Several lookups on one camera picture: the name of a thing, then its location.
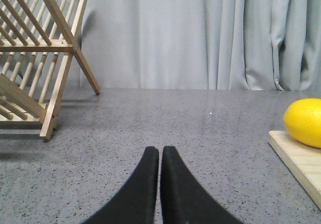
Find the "wooden cutting board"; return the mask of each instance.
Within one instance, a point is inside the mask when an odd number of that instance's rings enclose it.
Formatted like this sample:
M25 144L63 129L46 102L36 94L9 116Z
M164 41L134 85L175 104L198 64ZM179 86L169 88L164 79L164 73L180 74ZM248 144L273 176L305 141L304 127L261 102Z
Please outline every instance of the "wooden cutting board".
M302 144L285 131L270 131L269 144L321 209L321 149Z

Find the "wooden dish rack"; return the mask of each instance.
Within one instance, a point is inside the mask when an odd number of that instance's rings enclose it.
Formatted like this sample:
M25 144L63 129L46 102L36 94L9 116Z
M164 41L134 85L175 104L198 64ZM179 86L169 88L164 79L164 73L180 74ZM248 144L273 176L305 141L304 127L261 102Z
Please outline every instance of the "wooden dish rack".
M77 42L86 4L87 0L0 1L0 128L40 125L40 137L49 140L73 56L99 94Z

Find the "lemon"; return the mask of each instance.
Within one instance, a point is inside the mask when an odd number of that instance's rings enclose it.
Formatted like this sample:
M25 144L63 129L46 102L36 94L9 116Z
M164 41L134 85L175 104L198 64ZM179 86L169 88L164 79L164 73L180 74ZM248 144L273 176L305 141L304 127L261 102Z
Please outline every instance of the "lemon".
M321 99L295 101L286 110L283 120L286 130L293 138L321 148Z

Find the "speckled countertop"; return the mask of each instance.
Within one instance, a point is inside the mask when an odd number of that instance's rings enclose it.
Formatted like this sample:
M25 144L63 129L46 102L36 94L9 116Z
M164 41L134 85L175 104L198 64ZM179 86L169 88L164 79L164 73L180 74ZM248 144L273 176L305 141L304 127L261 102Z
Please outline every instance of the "speckled countertop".
M321 212L269 146L308 92L69 90L53 139L0 130L0 223L76 223L123 185L146 146L174 145L204 188L245 223L320 224ZM159 200L155 223L162 223Z

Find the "gray curtain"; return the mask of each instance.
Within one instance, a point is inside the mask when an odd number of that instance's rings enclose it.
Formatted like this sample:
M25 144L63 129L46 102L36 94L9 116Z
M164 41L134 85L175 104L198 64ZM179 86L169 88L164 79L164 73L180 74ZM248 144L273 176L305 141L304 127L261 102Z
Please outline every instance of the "gray curtain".
M102 87L321 90L321 0L89 0L82 49Z

